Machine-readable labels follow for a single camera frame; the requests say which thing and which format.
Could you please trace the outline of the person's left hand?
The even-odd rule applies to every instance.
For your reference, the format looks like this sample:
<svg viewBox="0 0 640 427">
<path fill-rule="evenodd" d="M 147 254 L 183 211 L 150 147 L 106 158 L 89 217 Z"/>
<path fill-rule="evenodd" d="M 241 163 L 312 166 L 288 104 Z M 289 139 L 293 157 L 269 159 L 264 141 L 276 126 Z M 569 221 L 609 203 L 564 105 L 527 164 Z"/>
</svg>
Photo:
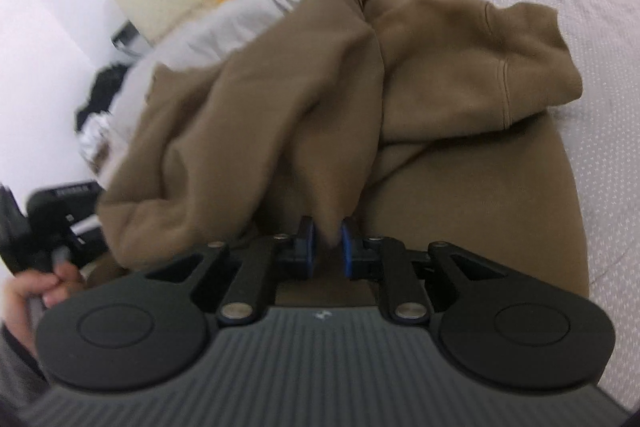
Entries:
<svg viewBox="0 0 640 427">
<path fill-rule="evenodd" d="M 58 257 L 52 267 L 52 272 L 22 271 L 2 289 L 2 323 L 34 358 L 35 331 L 42 314 L 86 288 L 84 277 L 72 262 Z"/>
</svg>

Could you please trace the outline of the grey sleeved left forearm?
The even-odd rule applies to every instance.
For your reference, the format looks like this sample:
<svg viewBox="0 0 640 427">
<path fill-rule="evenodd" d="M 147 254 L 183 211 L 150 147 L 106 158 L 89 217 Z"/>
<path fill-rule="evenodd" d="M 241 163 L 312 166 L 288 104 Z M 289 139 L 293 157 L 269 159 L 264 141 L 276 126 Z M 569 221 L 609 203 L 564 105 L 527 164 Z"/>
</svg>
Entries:
<svg viewBox="0 0 640 427">
<path fill-rule="evenodd" d="M 50 383 L 36 359 L 1 325 L 1 408 L 23 410 L 50 390 Z"/>
</svg>

